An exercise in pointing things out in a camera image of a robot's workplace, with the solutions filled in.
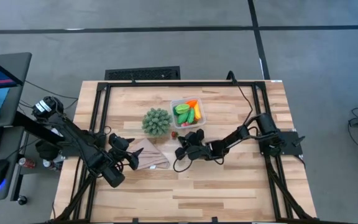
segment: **concrete floor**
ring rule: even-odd
[[[254,3],[260,26],[358,25],[358,1]],[[0,0],[0,29],[251,25],[241,0]],[[358,223],[358,147],[346,129],[350,109],[358,106],[358,30],[261,36],[270,77],[284,81],[295,126],[306,135],[302,146],[318,216]],[[28,80],[68,96],[78,95],[83,80],[101,80],[114,68],[179,65],[182,79],[224,78],[229,69],[240,79],[262,79],[252,31],[0,34],[0,54],[14,52],[33,54]],[[25,85],[22,99],[34,103],[45,95]],[[358,129],[354,135],[358,140]],[[57,184],[56,175],[25,176],[22,194],[30,203],[0,201],[0,223],[47,220]]]

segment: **clear plastic container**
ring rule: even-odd
[[[198,107],[200,108],[201,118],[197,121],[196,124],[191,124],[189,126],[181,127],[180,124],[178,124],[178,117],[175,116],[175,114],[173,112],[173,110],[174,110],[173,108],[180,104],[185,104],[189,100],[197,100]],[[206,123],[206,117],[205,117],[205,113],[204,113],[203,103],[201,102],[201,99],[199,97],[194,96],[194,97],[184,98],[181,100],[172,100],[171,101],[171,112],[172,112],[172,118],[173,118],[173,125],[177,129],[200,127]]]

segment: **succulent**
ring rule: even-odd
[[[168,133],[171,122],[172,117],[168,114],[168,111],[152,108],[143,118],[142,129],[144,133],[158,137]]]

